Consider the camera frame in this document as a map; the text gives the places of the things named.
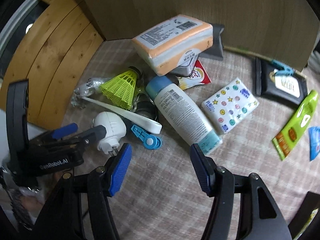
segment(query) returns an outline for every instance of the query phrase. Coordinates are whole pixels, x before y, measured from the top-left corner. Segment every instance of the blue packet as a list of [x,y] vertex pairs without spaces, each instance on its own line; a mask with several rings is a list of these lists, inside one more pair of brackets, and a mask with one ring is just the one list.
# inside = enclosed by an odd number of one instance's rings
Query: blue packet
[[310,137],[310,161],[314,160],[320,152],[320,127],[309,128]]

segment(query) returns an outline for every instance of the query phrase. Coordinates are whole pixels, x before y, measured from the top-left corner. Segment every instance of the green tube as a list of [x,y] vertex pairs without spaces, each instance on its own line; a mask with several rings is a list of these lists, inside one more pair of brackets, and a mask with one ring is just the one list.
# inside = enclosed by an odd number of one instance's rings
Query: green tube
[[318,98],[318,93],[315,90],[311,90],[309,95],[300,104],[298,110],[291,117],[290,121],[281,132],[273,138],[272,142],[282,161],[292,151],[308,127],[313,113],[316,110]]

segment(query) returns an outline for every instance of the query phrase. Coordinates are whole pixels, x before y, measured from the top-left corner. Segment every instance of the black pouch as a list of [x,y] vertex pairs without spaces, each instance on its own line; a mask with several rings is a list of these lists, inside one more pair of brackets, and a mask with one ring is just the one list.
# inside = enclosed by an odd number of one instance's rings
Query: black pouch
[[274,76],[280,69],[256,57],[256,94],[296,109],[308,95],[307,81],[296,73]]

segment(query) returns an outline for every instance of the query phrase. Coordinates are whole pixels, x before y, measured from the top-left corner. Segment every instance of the screw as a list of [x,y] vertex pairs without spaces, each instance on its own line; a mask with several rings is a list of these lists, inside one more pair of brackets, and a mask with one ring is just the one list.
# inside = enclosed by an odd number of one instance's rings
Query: screw
[[69,172],[63,174],[62,176],[64,179],[69,179],[71,177],[71,174]]
[[103,173],[105,171],[106,171],[105,166],[99,166],[99,167],[96,168],[96,172]]
[[225,167],[218,166],[217,171],[224,173],[226,171]]
[[259,179],[259,176],[257,173],[251,173],[250,176],[254,179]]

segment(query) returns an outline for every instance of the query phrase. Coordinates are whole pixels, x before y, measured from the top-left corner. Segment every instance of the blue bottle cap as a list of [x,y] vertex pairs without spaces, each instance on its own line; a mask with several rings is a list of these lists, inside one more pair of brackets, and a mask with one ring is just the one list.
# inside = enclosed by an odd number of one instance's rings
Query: blue bottle cap
[[155,100],[158,93],[170,84],[172,82],[166,76],[155,76],[146,86],[146,92],[152,100]]

